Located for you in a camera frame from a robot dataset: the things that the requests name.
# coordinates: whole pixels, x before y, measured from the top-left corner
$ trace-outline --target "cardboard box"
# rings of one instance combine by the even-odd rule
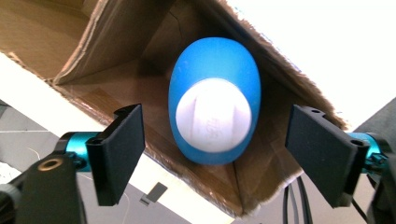
[[[302,172],[284,148],[292,104],[318,108],[345,126],[320,90],[247,21],[238,20],[224,0],[3,0],[0,8],[1,51],[104,125],[115,109],[141,103],[146,154],[232,217],[269,202]],[[262,79],[262,108],[251,143],[237,161],[222,166],[187,160],[167,113],[178,55],[206,36],[243,44]]]

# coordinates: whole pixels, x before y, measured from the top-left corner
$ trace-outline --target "cyan cylindrical connector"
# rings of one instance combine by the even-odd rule
[[[369,158],[373,153],[381,152],[378,143],[369,134],[367,133],[348,133],[348,134],[349,136],[365,141],[370,145],[369,150],[367,151],[366,154],[366,159]]]
[[[81,169],[81,172],[90,172],[90,159],[88,157],[88,149],[85,143],[90,139],[95,137],[99,133],[74,133],[72,137],[69,139],[66,152],[75,152],[78,157],[82,158],[85,162],[87,162],[87,166]]]

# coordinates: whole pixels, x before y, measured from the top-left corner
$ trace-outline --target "black cable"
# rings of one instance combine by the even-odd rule
[[[311,215],[311,208],[309,207],[308,196],[306,195],[305,185],[301,177],[297,177],[298,187],[300,189],[301,194],[301,202],[303,204],[303,215],[304,215],[304,223],[305,224],[312,224],[312,215]]]
[[[364,214],[363,210],[361,210],[361,207],[356,203],[355,199],[352,198],[352,204],[355,207],[355,209],[358,211],[358,213],[361,215],[361,217],[364,219],[364,221],[367,222],[367,216]]]
[[[283,194],[283,223],[288,224],[288,199],[289,199],[289,186],[285,187]]]
[[[290,198],[291,198],[291,205],[293,206],[294,224],[299,224],[300,219],[299,219],[299,215],[298,215],[297,201],[296,201],[296,197],[294,196],[292,184],[289,185],[289,193],[290,193]]]

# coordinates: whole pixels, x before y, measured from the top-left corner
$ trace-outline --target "blue plastic object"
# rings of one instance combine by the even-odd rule
[[[189,45],[175,65],[168,102],[182,153],[201,164],[236,160],[255,130],[261,95],[257,65],[241,44],[209,37]]]

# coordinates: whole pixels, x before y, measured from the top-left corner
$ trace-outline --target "white circular top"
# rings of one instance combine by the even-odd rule
[[[176,124],[190,145],[206,152],[223,152],[239,145],[248,134],[248,100],[231,82],[207,78],[181,97]]]

